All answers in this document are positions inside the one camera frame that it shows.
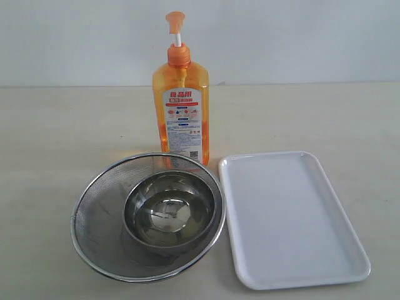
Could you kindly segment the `orange pump soap bottle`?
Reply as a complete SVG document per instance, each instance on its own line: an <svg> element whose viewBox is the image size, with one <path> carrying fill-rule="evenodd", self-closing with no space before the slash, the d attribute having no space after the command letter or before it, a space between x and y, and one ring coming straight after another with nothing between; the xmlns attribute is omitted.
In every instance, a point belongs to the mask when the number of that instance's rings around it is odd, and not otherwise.
<svg viewBox="0 0 400 300"><path fill-rule="evenodd" d="M203 165L209 162L209 74L191 59L181 40L185 15L166 15L174 41L167 63L152 75L161 151L187 156Z"/></svg>

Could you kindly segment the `white rectangular plastic tray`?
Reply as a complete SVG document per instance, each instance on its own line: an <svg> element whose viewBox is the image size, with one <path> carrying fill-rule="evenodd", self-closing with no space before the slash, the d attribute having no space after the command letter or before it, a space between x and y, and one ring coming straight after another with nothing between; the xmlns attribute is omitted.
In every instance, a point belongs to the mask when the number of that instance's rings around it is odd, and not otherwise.
<svg viewBox="0 0 400 300"><path fill-rule="evenodd" d="M315 155L226 156L219 177L235 272L247 288L347 284L369 276L369 258Z"/></svg>

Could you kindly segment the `steel mesh strainer basket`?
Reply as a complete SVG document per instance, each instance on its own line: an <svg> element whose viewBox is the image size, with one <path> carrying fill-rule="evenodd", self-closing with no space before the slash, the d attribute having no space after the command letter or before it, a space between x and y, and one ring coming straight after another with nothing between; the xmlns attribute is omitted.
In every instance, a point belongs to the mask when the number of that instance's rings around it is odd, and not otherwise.
<svg viewBox="0 0 400 300"><path fill-rule="evenodd" d="M123 208L131 189L160 171L187 171L211 185L221 207L204 238L184 251L152 252L132 239L123 224ZM71 238L81 259L98 273L129 283L173 277L197 263L216 243L226 217L226 200L217 177L201 163L179 154L142 153L127 157L98 174L76 202Z"/></svg>

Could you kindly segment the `small stainless steel bowl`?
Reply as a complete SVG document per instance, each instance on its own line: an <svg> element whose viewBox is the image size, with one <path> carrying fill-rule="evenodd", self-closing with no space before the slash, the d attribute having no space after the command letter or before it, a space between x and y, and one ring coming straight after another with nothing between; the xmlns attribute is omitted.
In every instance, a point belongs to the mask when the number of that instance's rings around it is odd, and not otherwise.
<svg viewBox="0 0 400 300"><path fill-rule="evenodd" d="M129 192L122 221L133 240L155 253L193 247L210 231L221 207L210 184L187 171L160 171Z"/></svg>

